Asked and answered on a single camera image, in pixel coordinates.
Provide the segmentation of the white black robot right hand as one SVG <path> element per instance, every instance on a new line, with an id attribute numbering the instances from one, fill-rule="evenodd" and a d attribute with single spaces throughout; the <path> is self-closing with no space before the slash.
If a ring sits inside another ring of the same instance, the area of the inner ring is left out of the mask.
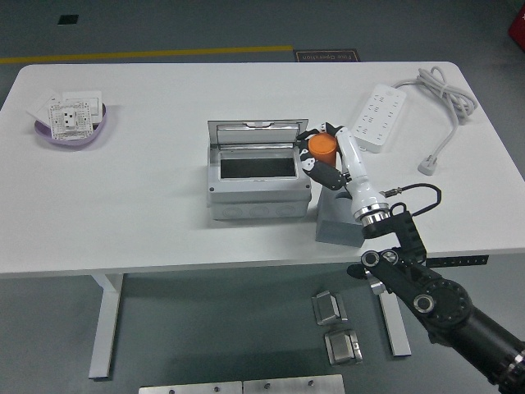
<path id="1" fill-rule="evenodd" d="M 336 139 L 342 171 L 316 158 L 308 144 L 318 135 L 327 134 Z M 305 131 L 296 137 L 303 171 L 313 181 L 330 190 L 345 188 L 351 198 L 350 212 L 356 222 L 367 226 L 390 216 L 386 198 L 370 182 L 357 140 L 344 126 L 321 124 L 319 129 Z"/>

